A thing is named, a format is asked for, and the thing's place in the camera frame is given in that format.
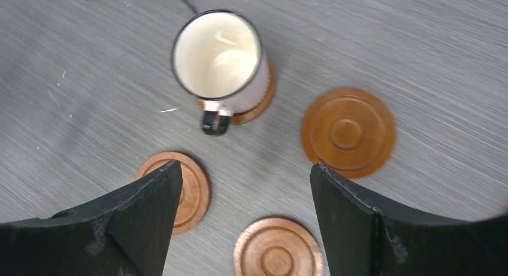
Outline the cream ceramic mug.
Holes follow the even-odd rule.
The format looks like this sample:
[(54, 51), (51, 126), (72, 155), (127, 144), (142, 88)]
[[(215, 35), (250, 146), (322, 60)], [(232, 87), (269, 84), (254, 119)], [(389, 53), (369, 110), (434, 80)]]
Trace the cream ceramic mug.
[[(245, 88), (267, 51), (255, 25), (225, 9), (191, 18), (178, 32), (171, 51), (171, 69), (178, 84), (196, 99), (218, 101)], [(202, 111), (201, 130), (223, 135), (229, 123)]]

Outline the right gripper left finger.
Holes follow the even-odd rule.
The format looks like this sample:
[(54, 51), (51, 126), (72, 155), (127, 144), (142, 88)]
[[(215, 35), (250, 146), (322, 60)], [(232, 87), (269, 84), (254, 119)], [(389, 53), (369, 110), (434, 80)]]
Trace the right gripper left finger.
[(161, 275), (182, 191), (172, 160), (47, 219), (1, 225), (2, 275)]

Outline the brown wooden coaster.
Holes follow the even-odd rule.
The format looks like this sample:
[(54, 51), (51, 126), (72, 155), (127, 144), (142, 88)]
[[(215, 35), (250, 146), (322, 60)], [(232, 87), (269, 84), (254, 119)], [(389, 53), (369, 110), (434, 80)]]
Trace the brown wooden coaster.
[(232, 259), (236, 276), (323, 275), (323, 257), (314, 236), (284, 217), (267, 217), (245, 228)]
[(203, 166), (182, 152), (165, 151), (148, 158), (134, 178), (137, 180), (171, 160), (178, 160), (182, 168), (182, 192), (172, 232), (173, 235), (180, 235), (193, 229), (210, 205), (211, 185)]
[(309, 161), (349, 179), (378, 171), (391, 157), (396, 135), (389, 108), (378, 97), (354, 88), (323, 94), (309, 106), (301, 124)]
[(269, 106), (276, 92), (276, 71), (271, 59), (262, 58), (255, 78), (238, 93), (218, 101), (197, 99), (203, 111), (216, 115), (217, 120), (229, 124), (249, 122)]

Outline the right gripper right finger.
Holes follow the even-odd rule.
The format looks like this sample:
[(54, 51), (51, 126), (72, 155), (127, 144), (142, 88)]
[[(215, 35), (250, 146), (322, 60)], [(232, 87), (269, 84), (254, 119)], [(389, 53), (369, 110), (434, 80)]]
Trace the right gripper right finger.
[(331, 275), (506, 275), (507, 216), (427, 213), (318, 163), (310, 185)]

